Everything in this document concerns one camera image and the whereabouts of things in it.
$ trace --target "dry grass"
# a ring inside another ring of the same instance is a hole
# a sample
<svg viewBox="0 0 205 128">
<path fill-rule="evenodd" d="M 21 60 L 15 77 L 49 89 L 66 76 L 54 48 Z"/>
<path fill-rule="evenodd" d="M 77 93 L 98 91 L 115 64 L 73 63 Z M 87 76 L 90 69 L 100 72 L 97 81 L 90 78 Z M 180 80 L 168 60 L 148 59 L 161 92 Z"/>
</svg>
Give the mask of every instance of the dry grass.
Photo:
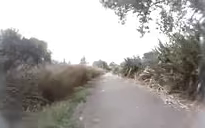
<svg viewBox="0 0 205 128">
<path fill-rule="evenodd" d="M 42 106 L 63 100 L 75 87 L 84 86 L 102 74 L 101 70 L 83 65 L 24 68 L 7 74 L 6 94 L 3 97 L 0 94 L 4 108 L 11 104 L 10 99 L 14 99 L 22 104 L 24 111 L 38 111 Z"/>
<path fill-rule="evenodd" d="M 101 73 L 83 65 L 48 66 L 40 73 L 39 88 L 47 100 L 59 101 Z"/>
</svg>

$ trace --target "dirt path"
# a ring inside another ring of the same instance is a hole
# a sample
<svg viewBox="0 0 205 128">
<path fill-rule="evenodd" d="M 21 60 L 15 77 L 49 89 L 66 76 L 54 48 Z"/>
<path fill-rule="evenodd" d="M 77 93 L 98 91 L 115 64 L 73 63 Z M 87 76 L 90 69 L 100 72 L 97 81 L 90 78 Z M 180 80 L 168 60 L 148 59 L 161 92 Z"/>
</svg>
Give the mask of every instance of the dirt path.
<svg viewBox="0 0 205 128">
<path fill-rule="evenodd" d="M 80 115 L 84 128 L 186 128 L 187 112 L 143 87 L 114 76 L 97 84 Z"/>
</svg>

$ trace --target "grass verge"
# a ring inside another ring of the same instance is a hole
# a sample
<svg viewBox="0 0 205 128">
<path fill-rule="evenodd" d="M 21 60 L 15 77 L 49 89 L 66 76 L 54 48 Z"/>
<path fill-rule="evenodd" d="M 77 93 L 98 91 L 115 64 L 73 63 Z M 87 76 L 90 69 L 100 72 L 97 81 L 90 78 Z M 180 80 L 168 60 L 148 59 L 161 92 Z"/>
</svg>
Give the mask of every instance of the grass verge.
<svg viewBox="0 0 205 128">
<path fill-rule="evenodd" d="M 79 103 L 86 101 L 88 94 L 89 86 L 77 87 L 67 100 L 45 107 L 39 114 L 38 128 L 75 128 L 73 113 Z"/>
</svg>

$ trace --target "brown grass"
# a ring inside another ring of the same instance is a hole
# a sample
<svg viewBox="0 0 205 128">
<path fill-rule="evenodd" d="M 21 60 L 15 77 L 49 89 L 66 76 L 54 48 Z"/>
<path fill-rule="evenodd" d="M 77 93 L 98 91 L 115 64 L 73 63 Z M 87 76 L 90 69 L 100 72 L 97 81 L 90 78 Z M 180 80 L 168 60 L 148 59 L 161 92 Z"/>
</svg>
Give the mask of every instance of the brown grass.
<svg viewBox="0 0 205 128">
<path fill-rule="evenodd" d="M 40 72 L 39 88 L 47 100 L 64 99 L 78 86 L 101 75 L 101 71 L 83 65 L 48 66 Z"/>
</svg>

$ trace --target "white sky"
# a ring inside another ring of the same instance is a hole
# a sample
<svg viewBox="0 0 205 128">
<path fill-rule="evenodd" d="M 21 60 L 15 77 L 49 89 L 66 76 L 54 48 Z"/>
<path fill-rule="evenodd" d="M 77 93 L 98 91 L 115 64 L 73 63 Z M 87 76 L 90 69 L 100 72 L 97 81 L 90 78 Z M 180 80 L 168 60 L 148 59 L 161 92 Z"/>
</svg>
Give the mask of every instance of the white sky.
<svg viewBox="0 0 205 128">
<path fill-rule="evenodd" d="M 157 35 L 140 39 L 136 19 L 123 26 L 99 0 L 0 0 L 0 29 L 16 28 L 48 43 L 55 60 L 79 63 L 102 59 L 122 62 L 157 44 Z"/>
</svg>

